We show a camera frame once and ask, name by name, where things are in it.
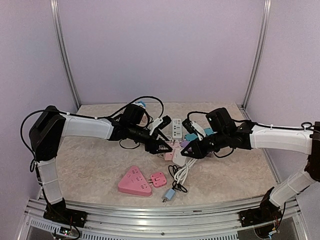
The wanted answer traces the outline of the pink triangular power strip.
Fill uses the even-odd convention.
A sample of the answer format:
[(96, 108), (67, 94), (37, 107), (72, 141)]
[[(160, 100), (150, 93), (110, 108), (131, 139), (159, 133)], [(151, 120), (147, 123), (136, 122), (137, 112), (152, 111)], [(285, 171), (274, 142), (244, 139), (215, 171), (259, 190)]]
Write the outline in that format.
[(147, 182), (140, 169), (135, 165), (131, 166), (124, 174), (117, 185), (117, 189), (121, 193), (142, 197), (150, 197), (152, 195), (150, 184)]

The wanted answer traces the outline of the light blue plug adapter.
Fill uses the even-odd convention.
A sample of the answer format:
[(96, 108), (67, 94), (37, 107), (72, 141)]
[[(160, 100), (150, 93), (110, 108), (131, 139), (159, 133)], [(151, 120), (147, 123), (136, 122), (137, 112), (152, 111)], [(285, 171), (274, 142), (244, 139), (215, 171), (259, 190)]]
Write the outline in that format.
[(162, 202), (163, 203), (170, 202), (174, 198), (175, 194), (176, 194), (176, 191), (173, 188), (168, 189), (162, 198)]

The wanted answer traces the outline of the pink square plug adapter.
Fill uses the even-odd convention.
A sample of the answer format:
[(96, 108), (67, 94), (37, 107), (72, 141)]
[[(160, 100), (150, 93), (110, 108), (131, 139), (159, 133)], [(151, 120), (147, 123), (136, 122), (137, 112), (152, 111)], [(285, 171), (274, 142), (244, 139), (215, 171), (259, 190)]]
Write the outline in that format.
[(160, 188), (167, 184), (167, 178), (163, 172), (155, 172), (147, 180), (154, 188)]

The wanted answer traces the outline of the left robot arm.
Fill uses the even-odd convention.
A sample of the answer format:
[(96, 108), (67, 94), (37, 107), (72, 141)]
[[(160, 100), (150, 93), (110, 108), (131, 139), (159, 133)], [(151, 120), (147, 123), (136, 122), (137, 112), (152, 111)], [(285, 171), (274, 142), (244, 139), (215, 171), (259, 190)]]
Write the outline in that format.
[[(47, 213), (61, 223), (66, 222), (72, 213), (62, 196), (56, 168), (56, 157), (64, 137), (96, 138), (112, 142), (129, 139), (144, 145), (145, 151), (153, 155), (173, 150), (161, 132), (171, 122), (171, 118), (160, 115), (151, 120), (146, 109), (135, 103), (129, 103), (114, 114), (103, 117), (62, 112), (53, 105), (40, 113), (29, 131), (30, 150), (33, 154), (30, 169), (36, 172), (47, 204)], [(147, 123), (141, 126), (144, 116), (147, 117)]]

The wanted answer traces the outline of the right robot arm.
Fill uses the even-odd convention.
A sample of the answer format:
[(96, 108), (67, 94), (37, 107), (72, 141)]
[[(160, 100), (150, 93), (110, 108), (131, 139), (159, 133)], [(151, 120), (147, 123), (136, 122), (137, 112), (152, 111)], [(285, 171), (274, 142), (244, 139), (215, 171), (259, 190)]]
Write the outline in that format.
[(245, 220), (260, 222), (272, 220), (280, 214), (280, 207), (287, 200), (300, 194), (320, 181), (320, 124), (303, 122), (299, 127), (265, 125), (249, 119), (235, 120), (224, 107), (204, 112), (213, 134), (206, 135), (201, 127), (190, 119), (190, 113), (182, 122), (188, 133), (197, 134), (181, 151), (181, 155), (203, 159), (209, 153), (221, 149), (253, 150), (271, 149), (297, 152), (307, 156), (306, 166), (292, 174), (263, 196), (259, 207), (242, 211)]

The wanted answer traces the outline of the white plug adapter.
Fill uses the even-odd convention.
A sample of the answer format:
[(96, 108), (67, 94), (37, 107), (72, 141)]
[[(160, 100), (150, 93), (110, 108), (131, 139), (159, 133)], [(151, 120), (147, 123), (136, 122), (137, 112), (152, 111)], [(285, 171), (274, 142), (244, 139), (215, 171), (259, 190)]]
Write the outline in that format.
[(187, 157), (183, 156), (180, 152), (175, 152), (172, 157), (172, 162), (180, 167), (183, 167), (186, 164)]

